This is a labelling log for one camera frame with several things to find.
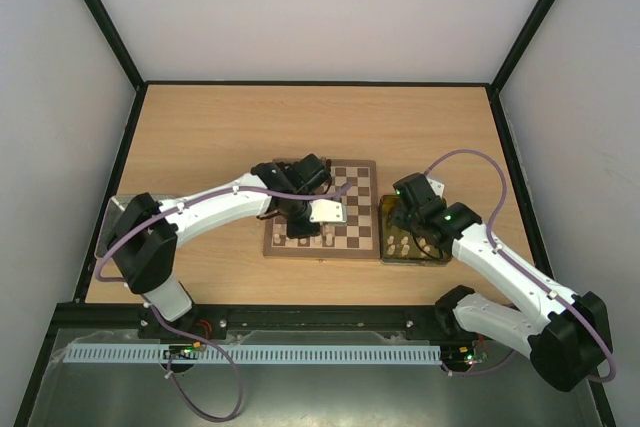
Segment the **yellow tin tray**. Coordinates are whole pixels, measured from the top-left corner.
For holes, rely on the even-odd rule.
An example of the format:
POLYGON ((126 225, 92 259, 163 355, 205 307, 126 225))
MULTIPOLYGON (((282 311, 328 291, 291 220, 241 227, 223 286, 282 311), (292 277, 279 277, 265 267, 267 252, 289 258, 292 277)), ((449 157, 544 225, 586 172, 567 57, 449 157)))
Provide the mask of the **yellow tin tray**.
POLYGON ((389 265, 443 266, 452 257, 429 245, 422 237, 411 234, 392 223, 399 199, 395 194, 383 195, 378 204, 380 262, 389 265))

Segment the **wooden chess board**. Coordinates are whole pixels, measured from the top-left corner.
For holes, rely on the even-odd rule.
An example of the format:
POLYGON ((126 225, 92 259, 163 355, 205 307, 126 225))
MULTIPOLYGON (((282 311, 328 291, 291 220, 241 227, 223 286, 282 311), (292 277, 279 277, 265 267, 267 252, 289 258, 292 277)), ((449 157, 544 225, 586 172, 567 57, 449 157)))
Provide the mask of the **wooden chess board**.
POLYGON ((308 238, 291 238, 285 219, 274 217, 265 226, 264 256, 317 260, 379 258, 376 163, 334 159, 331 175, 328 193, 335 193, 344 184, 350 188, 341 197, 321 200, 313 208, 310 219, 319 226, 319 233, 308 238))

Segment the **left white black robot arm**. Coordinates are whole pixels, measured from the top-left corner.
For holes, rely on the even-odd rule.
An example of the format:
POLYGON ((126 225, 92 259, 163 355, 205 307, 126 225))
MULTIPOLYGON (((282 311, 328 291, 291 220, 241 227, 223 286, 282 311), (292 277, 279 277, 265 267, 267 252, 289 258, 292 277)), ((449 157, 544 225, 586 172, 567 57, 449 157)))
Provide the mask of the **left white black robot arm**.
POLYGON ((248 217, 281 216, 292 239, 319 235, 343 223, 342 192, 319 191, 331 180, 330 165, 314 154, 293 163, 259 163, 219 187, 176 198, 149 193, 125 201, 113 197, 100 233, 95 276, 113 261, 129 291, 167 322, 189 314, 194 304, 173 271, 176 251, 210 230, 248 217))

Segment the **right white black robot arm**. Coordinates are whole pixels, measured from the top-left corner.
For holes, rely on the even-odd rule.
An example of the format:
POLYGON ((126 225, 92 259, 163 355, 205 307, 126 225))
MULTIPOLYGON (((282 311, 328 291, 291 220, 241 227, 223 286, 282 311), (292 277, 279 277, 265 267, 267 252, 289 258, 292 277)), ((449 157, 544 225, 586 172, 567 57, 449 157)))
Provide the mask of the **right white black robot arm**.
POLYGON ((594 293, 576 294, 543 275, 496 237, 463 203, 447 204, 442 186, 421 173, 394 186, 394 224, 471 267, 511 302, 494 303, 458 286, 435 304, 436 326, 445 337, 464 332, 500 342, 528 358, 549 385, 572 390, 602 363, 612 363, 609 319, 594 293))

